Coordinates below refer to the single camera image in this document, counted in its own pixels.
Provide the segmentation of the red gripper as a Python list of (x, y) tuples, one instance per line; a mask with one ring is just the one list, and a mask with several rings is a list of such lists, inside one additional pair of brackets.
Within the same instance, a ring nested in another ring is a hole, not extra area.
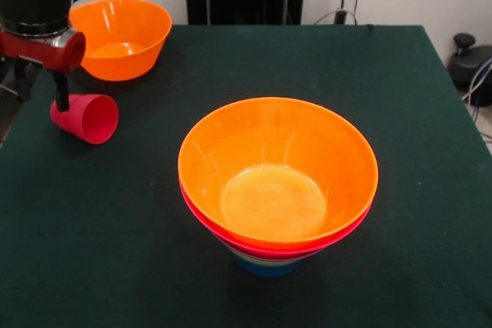
[(81, 65), (85, 47), (85, 35), (72, 28), (48, 38), (27, 38), (1, 30), (1, 56), (17, 59), (14, 63), (14, 76), (20, 102), (24, 103), (32, 98), (31, 90), (37, 78), (37, 65), (31, 63), (34, 62), (53, 71), (52, 77), (56, 83), (55, 103), (60, 112), (69, 110), (66, 74)]

